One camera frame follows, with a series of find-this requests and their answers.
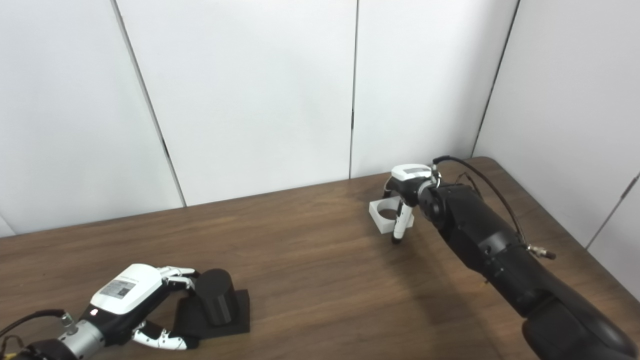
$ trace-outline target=robotic finger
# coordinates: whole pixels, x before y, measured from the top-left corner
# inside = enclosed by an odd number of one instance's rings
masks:
[[[398,210],[396,213],[396,223],[394,224],[394,233],[391,236],[391,242],[399,244],[404,236],[406,226],[409,224],[413,207],[407,205],[404,201],[400,200],[398,204]]]
[[[192,277],[194,279],[197,279],[200,276],[200,273],[197,272],[195,269],[191,269],[191,268],[178,268],[175,266],[163,266],[161,268],[157,268],[158,271],[160,271],[160,275],[162,275],[163,277],[170,277],[170,276],[184,276],[184,277]]]
[[[148,320],[143,321],[133,333],[133,341],[152,348],[165,350],[189,350],[198,347],[199,340],[179,336]]]

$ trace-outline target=black cylinder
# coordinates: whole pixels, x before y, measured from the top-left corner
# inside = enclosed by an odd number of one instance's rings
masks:
[[[195,291],[211,325],[225,325],[236,318],[238,301],[228,272],[222,269],[205,271],[198,278]]]

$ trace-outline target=black cable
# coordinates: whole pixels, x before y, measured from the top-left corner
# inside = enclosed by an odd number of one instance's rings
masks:
[[[27,322],[31,319],[35,319],[35,318],[41,318],[43,316],[55,316],[57,318],[61,318],[62,316],[64,316],[67,312],[62,310],[62,309],[48,309],[48,310],[40,310],[40,311],[36,311],[35,313],[31,314],[31,315],[27,315],[25,317],[22,317],[16,321],[14,321],[11,325],[5,327],[4,329],[2,329],[0,331],[0,338],[2,338],[4,335],[6,335],[7,332],[10,332],[11,330],[15,329],[17,326],[19,326],[20,324]]]
[[[493,192],[498,196],[498,199],[500,199],[500,201],[502,202],[502,205],[504,205],[504,208],[507,209],[507,212],[509,213],[509,216],[511,216],[511,219],[513,221],[513,225],[515,225],[516,227],[516,233],[518,233],[520,237],[520,241],[524,244],[527,244],[527,241],[525,240],[525,237],[524,237],[524,232],[522,231],[522,226],[520,226],[520,222],[518,221],[518,218],[513,212],[513,209],[511,209],[511,206],[509,205],[507,200],[504,198],[504,196],[502,196],[500,191],[498,191],[495,185],[493,185],[493,183],[483,173],[481,173],[480,170],[476,169],[470,163],[467,163],[462,159],[458,159],[458,158],[455,158],[454,156],[449,156],[449,155],[445,155],[445,156],[441,156],[439,158],[433,159],[433,164],[437,165],[443,161],[455,161],[459,164],[462,164],[469,170],[475,172],[476,175],[478,175],[478,177],[480,177],[484,182],[486,182],[486,184],[489,185],[491,190],[493,190]]]
[[[478,186],[476,185],[476,182],[473,180],[473,178],[471,178],[471,177],[469,176],[469,173],[468,173],[468,172],[466,172],[466,171],[465,171],[465,172],[463,172],[462,174],[458,175],[458,178],[456,179],[455,184],[458,184],[458,183],[459,183],[459,181],[460,181],[460,179],[461,179],[463,176],[464,176],[464,177],[466,177],[466,178],[467,178],[467,180],[469,180],[469,182],[471,183],[471,185],[474,187],[474,190],[478,193],[478,196],[480,196],[480,199],[483,199],[482,194],[480,193],[480,189],[479,189],[479,188],[478,188]]]
[[[2,347],[0,347],[0,360],[4,359],[4,353],[6,352],[6,343],[9,339],[15,339],[15,341],[18,343],[19,348],[24,347],[24,342],[22,341],[22,339],[20,339],[20,336],[17,336],[17,335],[5,336],[4,340],[2,341]]]

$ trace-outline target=robotic arm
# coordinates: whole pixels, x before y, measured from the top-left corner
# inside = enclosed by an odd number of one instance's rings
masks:
[[[18,353],[19,360],[85,360],[103,347],[133,340],[168,350],[196,348],[198,339],[177,336],[146,317],[174,291],[193,292],[199,273],[189,268],[154,268],[133,264],[100,289],[80,321],[69,323],[57,339],[34,342]]]
[[[401,197],[392,242],[401,242],[418,206],[465,266],[526,319],[522,332],[540,359],[636,359],[636,344],[622,330],[534,258],[555,255],[525,244],[473,188],[441,183],[435,165],[409,164],[393,169],[383,196],[392,191]]]

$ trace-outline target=white wall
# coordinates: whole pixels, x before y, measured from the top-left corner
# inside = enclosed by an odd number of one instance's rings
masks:
[[[640,167],[640,2],[522,0],[474,156],[583,245]]]
[[[188,205],[348,177],[356,0],[119,0]]]
[[[471,155],[515,6],[360,2],[352,176]]]
[[[591,244],[589,252],[640,300],[639,214],[640,186],[636,183]]]
[[[16,233],[181,205],[109,1],[1,1],[0,49],[0,213]]]

